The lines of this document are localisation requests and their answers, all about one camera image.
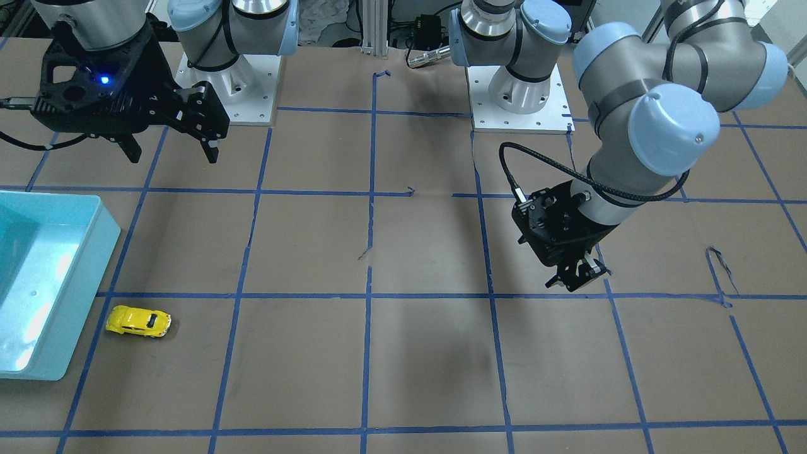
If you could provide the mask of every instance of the plastic bin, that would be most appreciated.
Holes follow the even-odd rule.
[[[0,378],[65,375],[119,235],[96,195],[0,191]]]

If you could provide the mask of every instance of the wire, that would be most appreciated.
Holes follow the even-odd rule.
[[[351,7],[351,6],[353,6],[353,4],[354,4],[354,3],[355,3],[355,0],[350,0],[350,4],[348,4],[348,11],[350,11],[350,7]],[[352,28],[352,27],[350,27],[350,24],[348,23],[348,19],[350,19],[350,18],[349,18],[349,17],[345,17],[345,27],[347,27],[347,29],[348,29],[348,30],[350,30],[350,31],[352,31],[353,33],[361,33],[359,30],[353,30],[353,28]],[[359,21],[358,26],[359,26],[359,27],[361,27],[361,26],[362,26],[362,22],[361,22],[361,21]]]
[[[423,27],[424,27],[424,26],[425,26],[427,23],[429,23],[429,21],[431,21],[432,19],[436,18],[436,17],[437,17],[437,16],[438,16],[438,15],[439,15],[441,12],[446,11],[446,10],[449,10],[449,9],[451,9],[451,8],[454,8],[455,6],[460,6],[460,5],[462,5],[462,2],[454,2],[454,3],[451,3],[451,4],[450,4],[450,5],[448,5],[448,6],[444,6],[444,7],[442,7],[441,9],[437,10],[437,12],[436,12],[436,13],[434,13],[434,14],[430,15],[428,18],[426,18],[426,20],[424,20],[424,21],[423,21],[423,23],[421,23],[421,24],[420,24],[420,29],[416,30],[416,31],[415,31],[415,34],[414,34],[414,35],[412,35],[412,40],[411,40],[411,41],[409,42],[409,44],[407,45],[406,56],[403,58],[403,61],[405,61],[405,62],[406,62],[406,66],[407,66],[409,69],[415,69],[415,68],[412,68],[412,67],[409,65],[409,55],[412,53],[412,48],[413,48],[413,47],[415,47],[415,38],[417,38],[417,35],[418,35],[418,33],[420,33],[420,30],[422,30],[422,29],[423,29]]]
[[[216,28],[215,33],[213,33],[213,37],[210,38],[210,40],[205,45],[204,50],[199,55],[199,58],[197,58],[196,61],[194,61],[194,62],[191,62],[190,58],[188,59],[188,68],[195,68],[196,65],[198,65],[200,61],[204,60],[204,57],[207,55],[207,51],[209,51],[210,48],[213,47],[213,43],[215,43],[215,39],[219,37],[219,33],[221,33],[222,29],[224,29],[224,8],[229,7],[229,3],[222,3],[221,7],[223,9],[222,9],[222,14],[221,14],[221,20],[219,21],[219,26]]]
[[[356,2],[356,18],[358,19],[358,32],[359,35],[362,36],[362,46],[364,45],[364,25],[362,24],[362,13],[358,10],[358,4],[360,2]]]
[[[717,0],[717,4],[709,10],[706,15],[702,18],[698,19],[697,21],[690,23],[687,25],[683,30],[681,30],[675,38],[672,39],[672,43],[670,43],[670,48],[667,50],[667,59],[664,61],[664,72],[662,77],[664,80],[672,82],[672,62],[675,59],[675,48],[678,47],[678,44],[684,40],[684,36],[686,36],[692,29],[695,27],[699,27],[701,24],[705,23],[709,19],[712,18],[717,12],[720,10],[721,6],[723,6],[725,0]]]
[[[84,141],[86,138],[90,137],[88,134],[82,134],[79,137],[75,137],[70,139],[69,141],[60,142],[58,144],[53,145],[31,145],[29,143],[14,139],[12,136],[0,131],[0,139],[14,145],[18,146],[19,148],[29,149],[30,151],[49,151],[53,149],[62,149],[67,148],[69,146],[76,145],[78,142]]]
[[[622,199],[625,199],[625,200],[633,200],[635,202],[659,202],[660,200],[664,200],[664,199],[674,195],[676,192],[678,192],[681,189],[681,187],[684,186],[684,183],[686,183],[687,178],[689,177],[689,170],[687,170],[686,172],[684,172],[681,175],[681,177],[678,180],[678,183],[676,183],[675,186],[672,189],[670,189],[667,192],[664,192],[663,194],[659,194],[659,195],[636,195],[636,194],[631,194],[629,192],[624,192],[624,191],[620,191],[618,189],[614,189],[613,187],[604,185],[603,183],[598,183],[598,182],[594,181],[593,179],[588,178],[586,175],[581,174],[579,172],[575,172],[574,170],[570,169],[569,167],[564,166],[560,162],[557,162],[554,159],[552,159],[552,158],[550,158],[548,156],[545,156],[543,154],[540,154],[539,152],[537,152],[535,150],[532,150],[532,149],[529,149],[529,148],[527,148],[527,147],[525,147],[523,145],[518,145],[518,144],[513,143],[513,142],[504,142],[504,143],[502,143],[502,145],[499,146],[499,161],[501,162],[502,170],[504,170],[504,174],[507,176],[507,180],[510,183],[510,190],[512,191],[513,195],[517,199],[520,198],[519,193],[518,193],[517,190],[520,191],[521,187],[519,187],[518,183],[516,183],[516,179],[513,178],[512,173],[510,173],[510,169],[507,166],[507,162],[504,160],[504,150],[507,149],[507,148],[517,149],[518,151],[521,151],[522,153],[526,153],[526,154],[532,156],[533,158],[539,159],[539,160],[549,164],[550,166],[552,166],[552,167],[554,167],[554,168],[556,168],[556,169],[558,169],[558,170],[560,170],[562,172],[565,172],[566,174],[569,174],[569,175],[577,178],[578,180],[580,180],[580,181],[582,181],[584,183],[587,183],[589,186],[591,186],[591,187],[593,187],[595,189],[598,189],[598,190],[600,190],[602,192],[605,192],[605,193],[608,193],[608,194],[611,194],[611,195],[615,195],[617,197],[621,197]]]

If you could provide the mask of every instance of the blue tape grid line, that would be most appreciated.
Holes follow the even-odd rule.
[[[53,137],[51,137],[50,144],[53,145],[59,139],[59,133],[53,133]],[[42,172],[42,168],[45,167],[45,162],[48,160],[48,156],[50,156],[50,150],[45,150],[42,153],[42,159],[40,159],[40,163],[34,169],[33,175],[31,175],[31,179],[28,181],[28,185],[25,187],[25,192],[31,192],[34,188],[34,184],[36,183],[36,179],[39,178],[40,173]]]
[[[376,105],[368,109],[334,109],[329,107],[278,107],[279,111],[297,111],[297,112],[328,112],[328,113],[350,113],[350,114],[370,114],[370,115],[397,115],[397,116],[440,116],[440,117],[454,117],[454,118],[471,118],[470,113],[461,112],[414,112],[414,111],[380,111]]]
[[[779,190],[776,189],[776,185],[773,183],[773,179],[771,178],[770,174],[768,174],[765,165],[762,162],[762,158],[757,153],[757,149],[754,146],[754,143],[751,141],[751,138],[748,136],[748,131],[742,121],[740,121],[740,117],[737,115],[737,112],[732,112],[734,114],[734,119],[737,120],[737,125],[740,127],[742,131],[742,135],[746,138],[746,142],[748,142],[748,146],[751,148],[751,152],[754,153],[754,158],[756,158],[757,163],[759,164],[759,168],[762,169],[762,173],[765,174],[765,179],[767,183],[771,186],[773,190],[773,195],[776,196],[776,200],[779,201],[780,206],[782,207],[782,211],[784,211],[784,215],[788,218],[788,222],[790,222],[790,226],[793,229],[793,232],[796,234],[799,242],[801,243],[801,248],[807,252],[807,243],[805,243],[804,237],[801,236],[801,232],[799,232],[798,227],[796,227],[796,222],[793,221],[792,216],[790,216],[790,211],[788,210],[787,205],[782,200],[782,197],[779,193]]]
[[[600,245],[596,247],[597,254],[600,256],[600,261],[603,260],[603,253],[600,249]],[[622,355],[625,357],[625,366],[628,369],[628,378],[630,379],[630,387],[633,390],[633,398],[636,401],[636,409],[639,413],[639,421],[641,422],[641,429],[642,433],[645,436],[645,443],[647,444],[647,452],[648,454],[654,454],[653,449],[653,440],[650,437],[650,426],[647,423],[647,417],[645,416],[645,407],[642,404],[642,396],[639,393],[639,384],[636,381],[636,374],[633,372],[633,362],[630,359],[630,351],[628,349],[628,339],[625,337],[625,331],[622,329],[622,320],[619,317],[619,309],[617,308],[617,299],[614,296],[611,290],[611,282],[608,278],[604,279],[605,284],[605,291],[608,293],[608,301],[611,303],[611,313],[613,315],[613,321],[617,328],[617,334],[619,334],[619,343],[622,347]]]
[[[129,250],[129,246],[132,244],[132,235],[134,234],[135,227],[137,227],[137,221],[140,218],[140,213],[143,210],[143,203],[145,202],[146,195],[148,192],[146,188],[151,183],[152,177],[154,176],[154,170],[157,168],[157,162],[160,160],[160,153],[162,152],[162,147],[165,144],[165,138],[168,136],[168,128],[163,128],[162,135],[160,137],[160,142],[157,145],[157,151],[154,153],[154,159],[152,159],[151,166],[148,169],[148,174],[146,175],[145,183],[143,184],[143,188],[140,191],[140,199],[137,201],[137,208],[135,208],[135,214],[132,217],[132,223],[129,225],[129,230],[126,234],[126,239],[123,240],[123,246],[121,247],[120,257],[118,257],[118,262],[115,264],[115,271],[112,274],[112,281],[110,283],[110,293],[115,291],[115,285],[118,283],[118,278],[120,277],[120,270],[123,267],[123,261],[126,258],[126,253]],[[65,444],[67,443],[67,436],[70,431],[71,426],[73,425],[73,420],[76,417],[76,410],[78,409],[78,402],[82,398],[82,392],[84,391],[84,385],[87,382],[87,376],[90,372],[90,366],[93,362],[93,357],[95,354],[95,349],[98,347],[98,340],[101,337],[101,332],[103,331],[104,320],[106,319],[106,313],[109,309],[110,302],[112,300],[111,295],[107,295],[104,298],[103,307],[101,309],[101,316],[98,318],[98,323],[95,326],[95,332],[93,333],[93,339],[90,342],[90,349],[87,352],[87,358],[84,361],[84,367],[82,368],[81,377],[78,379],[78,385],[76,386],[76,393],[73,395],[73,401],[70,404],[70,410],[67,413],[67,420],[65,421],[65,429],[63,430],[63,434],[59,439],[59,445],[56,449],[56,454],[63,454],[65,451]]]
[[[376,157],[376,127],[378,120],[378,78],[392,77],[389,69],[381,73],[373,73],[373,101],[370,117],[370,194],[367,213],[367,250],[373,248],[373,225],[375,219],[375,157]],[[362,357],[362,433],[359,443],[360,454],[367,453],[367,426],[370,417],[370,335],[372,334],[373,310],[373,268],[367,267],[367,285],[365,288],[365,314],[364,314],[364,355]]]
[[[737,324],[737,319],[734,318],[734,315],[730,316],[730,318],[731,318],[731,325],[734,328],[734,333],[737,335],[738,342],[740,342],[740,348],[742,348],[742,355],[745,356],[746,358],[746,362],[748,363],[748,370],[751,372],[751,376],[754,377],[754,383],[756,384],[757,391],[759,391],[759,397],[762,399],[762,403],[765,406],[765,412],[767,413],[769,424],[773,426],[773,431],[776,434],[776,439],[779,441],[779,447],[782,449],[782,454],[788,454],[788,447],[785,446],[784,444],[784,439],[782,438],[782,432],[779,429],[779,424],[776,422],[776,418],[774,418],[773,416],[771,403],[768,402],[767,400],[765,390],[762,387],[762,381],[759,379],[759,374],[757,374],[756,372],[754,362],[751,361],[751,354],[748,352],[746,342],[742,338],[742,334],[740,333],[740,327]]]
[[[210,437],[210,443],[207,447],[208,454],[215,452],[216,441],[218,440],[217,433],[221,426],[221,413],[224,410],[224,397],[227,393],[227,383],[230,377],[230,364],[232,364],[232,351],[236,344],[236,331],[238,329],[238,315],[241,307],[241,294],[244,293],[244,281],[247,276],[247,268],[249,266],[249,254],[252,251],[252,243],[255,237],[255,224],[257,223],[258,209],[261,206],[261,187],[263,179],[266,175],[266,163],[269,160],[269,152],[272,145],[272,128],[266,132],[266,142],[263,149],[263,158],[261,160],[261,170],[257,176],[257,186],[255,187],[255,201],[253,206],[253,219],[249,227],[249,239],[244,248],[244,258],[241,260],[241,271],[238,276],[238,286],[236,287],[236,300],[232,307],[232,320],[230,325],[230,335],[227,341],[227,353],[224,357],[224,369],[221,373],[221,384],[219,386],[219,397],[215,404],[215,416],[213,417],[213,433]]]
[[[470,152],[475,156],[474,150],[475,133],[470,132]],[[487,294],[491,306],[491,325],[493,328],[493,345],[496,354],[496,369],[499,373],[499,389],[502,398],[502,412],[504,414],[504,428],[507,437],[508,454],[515,454],[516,447],[512,438],[512,421],[510,419],[510,409],[507,401],[507,381],[504,376],[504,359],[502,357],[501,337],[499,335],[499,317],[496,312],[496,298],[493,288],[493,270],[491,267],[491,251],[487,241],[487,223],[485,222],[485,203],[482,198],[482,180],[479,177],[479,170],[476,168],[474,160],[474,179],[476,182],[476,202],[479,206],[479,225],[482,230],[482,248],[485,257],[485,274],[487,276]]]
[[[620,300],[642,299],[642,298],[664,298],[669,300],[707,300],[720,303],[720,296],[708,293],[661,293],[661,292],[635,292],[635,293],[612,293],[614,298]],[[98,292],[97,297],[103,298],[111,296],[113,298],[161,298],[161,299],[184,299],[184,300],[222,300],[233,299],[235,293],[185,293],[185,292]],[[487,299],[488,293],[381,293],[370,294],[376,299],[386,300],[473,300]],[[497,300],[607,300],[607,293],[494,293]],[[735,300],[778,300],[778,301],[807,301],[807,295],[725,295]],[[247,293],[241,294],[241,299],[252,300],[363,300],[365,293]]]
[[[782,419],[777,421],[779,427],[804,427],[807,420]],[[770,427],[767,419],[739,419],[714,421],[673,421],[649,422],[647,427],[653,429],[693,429],[705,427]],[[607,422],[594,424],[540,424],[506,426],[438,426],[438,427],[317,427],[287,429],[220,429],[218,436],[297,436],[297,435],[392,435],[392,434],[461,434],[461,433],[503,433],[512,432],[572,432],[572,431],[635,431],[642,429],[639,422]],[[0,439],[9,438],[56,438],[63,431],[0,431]],[[80,430],[70,431],[69,438],[100,437],[209,437],[212,429],[179,429],[163,431],[159,429],[122,429],[122,430]]]
[[[714,287],[717,290],[718,302],[725,308],[732,307],[732,304],[725,300],[725,293],[720,285],[720,281],[717,279],[717,272],[714,269],[712,255],[708,249],[706,250],[706,263],[709,265],[709,272],[712,273],[712,281],[714,281]]]

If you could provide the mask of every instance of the silver metal cylinder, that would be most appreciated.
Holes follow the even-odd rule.
[[[460,6],[460,16],[470,30],[481,36],[496,37],[506,35],[516,24],[516,10],[503,14],[491,14],[479,9],[474,0],[464,0]]]
[[[91,52],[125,43],[146,20],[143,3],[132,0],[91,0],[75,5],[31,0],[31,4],[49,28],[60,20],[70,24],[78,42]]]
[[[232,7],[248,15],[266,15],[283,8],[289,0],[232,0]]]
[[[221,10],[216,11],[210,18],[197,27],[184,32],[177,32],[182,48],[188,56],[188,61],[203,68],[219,68],[227,63],[233,62],[236,58],[227,46],[224,32],[221,31],[210,44],[210,40],[215,36],[215,31],[221,22]]]
[[[278,55],[283,42],[283,34],[290,25],[292,8],[281,10],[282,5],[265,14],[249,16],[238,14],[234,2],[230,10],[230,30],[232,42],[241,54]]]
[[[699,3],[692,8],[684,11],[680,16],[675,18],[673,23],[667,29],[667,34],[672,38],[681,33],[687,26],[695,23],[697,20],[706,16],[712,8],[717,5],[717,0],[711,2]],[[726,0],[719,10],[709,18],[712,20],[729,19],[729,18],[745,18],[745,11],[742,4],[736,0]]]
[[[496,105],[516,114],[531,114],[540,111],[550,97],[552,80],[524,82],[514,78],[504,66],[493,75],[488,92]]]

